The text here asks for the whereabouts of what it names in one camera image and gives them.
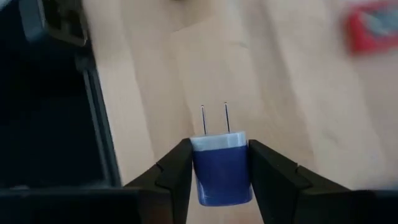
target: metal prong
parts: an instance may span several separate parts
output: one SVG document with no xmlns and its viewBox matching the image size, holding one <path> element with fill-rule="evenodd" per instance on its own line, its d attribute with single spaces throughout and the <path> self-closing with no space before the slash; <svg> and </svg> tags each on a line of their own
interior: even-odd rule
<svg viewBox="0 0 398 224">
<path fill-rule="evenodd" d="M 228 104 L 227 102 L 224 103 L 225 106 L 225 116 L 226 116 L 226 127 L 228 128 L 228 133 L 231 132 L 231 128 L 229 127 L 229 115 L 228 115 Z"/>
<path fill-rule="evenodd" d="M 201 118 L 203 121 L 203 130 L 205 131 L 205 135 L 207 135 L 207 126 L 206 126 L 206 116 L 205 116 L 205 106 L 201 106 Z"/>
</svg>

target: red object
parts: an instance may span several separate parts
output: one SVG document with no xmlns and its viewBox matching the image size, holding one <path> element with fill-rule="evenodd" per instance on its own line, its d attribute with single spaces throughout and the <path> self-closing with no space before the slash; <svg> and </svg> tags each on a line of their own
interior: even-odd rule
<svg viewBox="0 0 398 224">
<path fill-rule="evenodd" d="M 348 16 L 348 38 L 351 51 L 354 54 L 371 53 L 380 50 L 386 50 L 394 46 L 398 46 L 398 30 L 390 32 L 386 35 L 377 35 L 372 32 L 370 26 L 374 24 L 382 24 L 383 21 L 373 20 L 372 22 L 364 19 L 374 12 L 381 12 L 389 7 L 397 7 L 398 4 L 392 1 L 378 1 L 363 5 L 354 6 Z"/>
</svg>

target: blue charger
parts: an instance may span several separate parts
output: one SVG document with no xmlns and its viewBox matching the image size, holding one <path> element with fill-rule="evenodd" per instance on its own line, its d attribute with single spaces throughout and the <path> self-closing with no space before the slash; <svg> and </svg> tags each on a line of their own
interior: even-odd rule
<svg viewBox="0 0 398 224">
<path fill-rule="evenodd" d="M 201 109 L 205 135 L 190 138 L 199 202 L 204 206 L 228 206 L 251 201 L 245 132 L 230 133 L 225 103 L 229 133 L 207 135 L 205 110 L 203 106 Z"/>
</svg>

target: wooden surface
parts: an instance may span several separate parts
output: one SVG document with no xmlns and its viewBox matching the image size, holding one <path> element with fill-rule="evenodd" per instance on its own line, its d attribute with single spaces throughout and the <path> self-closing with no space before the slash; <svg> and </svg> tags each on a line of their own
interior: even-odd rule
<svg viewBox="0 0 398 224">
<path fill-rule="evenodd" d="M 398 175 L 393 52 L 352 58 L 347 0 L 85 0 L 122 179 L 181 138 L 244 130 L 352 189 L 392 189 Z M 256 202 L 199 206 L 188 223 L 262 223 Z"/>
</svg>

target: light wood grain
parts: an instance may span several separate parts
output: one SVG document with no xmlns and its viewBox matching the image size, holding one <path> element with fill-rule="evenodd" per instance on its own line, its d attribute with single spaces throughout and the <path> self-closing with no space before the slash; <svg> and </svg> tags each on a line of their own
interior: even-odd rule
<svg viewBox="0 0 398 224">
<path fill-rule="evenodd" d="M 244 130 L 353 189 L 393 189 L 397 55 L 352 58 L 346 0 L 85 0 L 119 168 L 128 182 L 181 138 Z M 255 200 L 198 204 L 188 223 L 262 223 Z"/>
</svg>

